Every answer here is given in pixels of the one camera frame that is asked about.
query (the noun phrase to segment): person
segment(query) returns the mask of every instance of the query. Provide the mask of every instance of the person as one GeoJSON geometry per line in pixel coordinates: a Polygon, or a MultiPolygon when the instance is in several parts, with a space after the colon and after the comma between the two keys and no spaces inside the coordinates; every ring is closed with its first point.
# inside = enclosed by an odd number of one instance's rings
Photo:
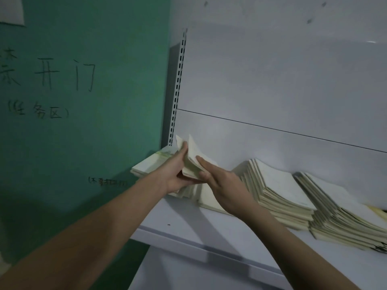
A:
{"type": "MultiPolygon", "coordinates": [[[[88,289],[162,197],[197,183],[181,174],[187,150],[184,143],[157,170],[20,260],[1,276],[0,289],[88,289]]],[[[219,204],[253,230],[293,289],[359,289],[255,202],[235,174],[197,160],[219,204]]]]}

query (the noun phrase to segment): green board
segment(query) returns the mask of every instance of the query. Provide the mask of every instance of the green board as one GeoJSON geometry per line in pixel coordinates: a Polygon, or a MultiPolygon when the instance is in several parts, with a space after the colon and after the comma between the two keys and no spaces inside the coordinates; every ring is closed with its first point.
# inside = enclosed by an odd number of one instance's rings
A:
{"type": "Polygon", "coordinates": [[[0,250],[12,263],[130,187],[130,167],[160,148],[169,45],[169,0],[23,6],[25,27],[0,24],[0,250]]]}

